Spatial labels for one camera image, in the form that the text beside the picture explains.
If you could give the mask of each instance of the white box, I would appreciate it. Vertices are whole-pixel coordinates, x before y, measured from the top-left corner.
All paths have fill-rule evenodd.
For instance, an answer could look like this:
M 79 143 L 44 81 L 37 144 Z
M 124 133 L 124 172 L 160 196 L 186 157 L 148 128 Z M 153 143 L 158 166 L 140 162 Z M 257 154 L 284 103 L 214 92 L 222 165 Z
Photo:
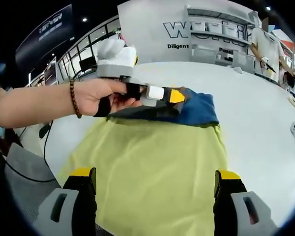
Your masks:
M 192 30 L 206 31 L 206 23 L 202 21 L 191 22 Z
M 237 30 L 233 26 L 223 25 L 223 34 L 237 38 Z
M 207 23 L 208 31 L 213 33 L 222 33 L 222 24 L 221 23 Z

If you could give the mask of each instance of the ceiling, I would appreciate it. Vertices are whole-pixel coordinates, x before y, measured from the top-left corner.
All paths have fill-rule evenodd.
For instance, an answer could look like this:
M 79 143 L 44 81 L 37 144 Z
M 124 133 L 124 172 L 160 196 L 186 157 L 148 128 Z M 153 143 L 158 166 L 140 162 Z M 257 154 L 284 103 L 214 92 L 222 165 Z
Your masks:
M 233 2 L 244 5 L 250 9 L 257 10 L 260 18 L 268 15 L 265 6 L 267 4 L 261 0 L 232 0 Z M 40 23 L 51 16 L 53 13 L 73 4 L 75 38 L 79 39 L 86 32 L 102 23 L 103 21 L 118 14 L 117 6 L 125 0 L 44 0 L 44 1 L 11 1 L 6 5 L 5 1 L 0 1 L 1 17 L 0 21 L 0 60 L 14 60 L 14 54 L 21 42 L 35 29 Z M 270 17 L 270 23 L 275 24 L 274 17 Z M 62 56 L 63 53 L 74 42 L 63 44 L 55 50 L 56 55 Z M 41 65 L 52 58 L 46 57 Z

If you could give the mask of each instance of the white wall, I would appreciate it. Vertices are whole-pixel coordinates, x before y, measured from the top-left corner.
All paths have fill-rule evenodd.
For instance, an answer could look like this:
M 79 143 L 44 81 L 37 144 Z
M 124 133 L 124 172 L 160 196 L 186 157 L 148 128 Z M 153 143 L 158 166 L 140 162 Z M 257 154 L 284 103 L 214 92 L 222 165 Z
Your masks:
M 199 7 L 231 13 L 249 19 L 252 10 L 227 0 L 131 0 L 118 6 L 122 35 L 133 44 L 140 63 L 152 61 L 188 61 L 190 49 L 168 49 L 168 44 L 188 45 L 188 27 L 181 35 L 170 37 L 163 23 L 188 21 L 185 7 Z

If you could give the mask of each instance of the railing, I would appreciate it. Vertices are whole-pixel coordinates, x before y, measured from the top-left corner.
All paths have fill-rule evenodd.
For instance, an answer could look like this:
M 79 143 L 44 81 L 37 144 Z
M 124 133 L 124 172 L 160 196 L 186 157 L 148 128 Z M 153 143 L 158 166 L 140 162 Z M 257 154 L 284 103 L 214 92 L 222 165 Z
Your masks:
M 94 56 L 97 60 L 97 47 L 106 38 L 114 37 L 121 30 L 119 17 L 115 16 L 98 25 L 78 40 L 58 61 L 62 80 L 74 78 L 81 71 L 79 62 Z

